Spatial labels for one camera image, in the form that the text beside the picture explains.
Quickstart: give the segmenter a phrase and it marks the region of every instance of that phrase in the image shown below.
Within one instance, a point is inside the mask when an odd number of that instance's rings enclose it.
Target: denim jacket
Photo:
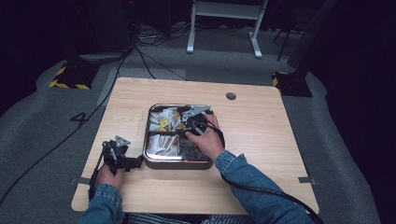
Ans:
[[[215,165],[229,181],[239,185],[282,191],[268,176],[248,164],[244,155],[236,157],[225,150],[218,156]],[[314,223],[302,206],[287,199],[234,187],[231,191],[256,223]],[[98,185],[89,208],[78,224],[120,223],[123,220],[121,204],[122,198],[115,188]]]

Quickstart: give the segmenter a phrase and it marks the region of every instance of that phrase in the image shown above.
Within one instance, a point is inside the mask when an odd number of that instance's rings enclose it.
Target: human hand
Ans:
[[[219,122],[215,115],[205,114],[205,117],[207,121],[219,129]],[[211,128],[206,128],[205,132],[200,136],[190,132],[186,132],[186,136],[212,161],[215,161],[219,154],[224,151],[219,135]]]
[[[111,173],[110,171],[110,167],[105,164],[99,170],[98,177],[96,178],[96,185],[108,184],[120,190],[122,185],[123,173],[123,169],[118,169],[116,175],[113,175],[113,173]]]

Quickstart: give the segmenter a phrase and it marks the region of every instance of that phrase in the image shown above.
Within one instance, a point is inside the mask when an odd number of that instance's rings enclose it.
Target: wooden table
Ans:
[[[233,92],[235,100],[226,93]],[[318,204],[297,148],[280,94],[274,87],[121,77],[109,99],[82,177],[90,178],[102,142],[118,134],[130,140],[128,157],[142,154],[149,109],[155,104],[212,105],[226,148],[247,161],[288,194],[318,212]],[[78,184],[72,202],[88,207],[89,186]],[[245,214],[215,166],[208,170],[141,169],[125,173],[121,189],[124,212]]]

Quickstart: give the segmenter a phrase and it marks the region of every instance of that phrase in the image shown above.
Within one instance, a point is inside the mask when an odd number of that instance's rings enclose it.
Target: denim sleeve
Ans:
[[[121,206],[122,198],[117,189],[107,184],[98,185],[88,209],[78,219],[78,224],[121,223],[124,219]]]
[[[282,191],[268,176],[248,164],[244,155],[236,157],[225,150],[218,156],[215,165],[234,183]],[[256,223],[314,223],[302,206],[288,199],[234,187],[231,191]]]

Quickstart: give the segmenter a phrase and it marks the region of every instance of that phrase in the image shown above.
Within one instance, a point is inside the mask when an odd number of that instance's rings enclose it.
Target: person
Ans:
[[[205,117],[209,124],[211,123],[219,129],[216,116],[205,115]],[[213,129],[206,128],[205,132],[199,136],[192,133],[186,133],[186,136],[214,161],[219,172],[227,180],[242,186],[282,191],[268,176],[248,164],[243,154],[235,156],[226,150]],[[90,201],[87,211],[79,218],[79,224],[117,223],[117,221],[123,220],[122,198],[119,192],[122,176],[122,170],[118,170],[117,174],[113,175],[108,166],[102,167],[96,182],[95,196]],[[231,187],[231,191],[249,213],[249,218],[253,220],[251,223],[314,223],[301,205],[288,199],[235,187]]]

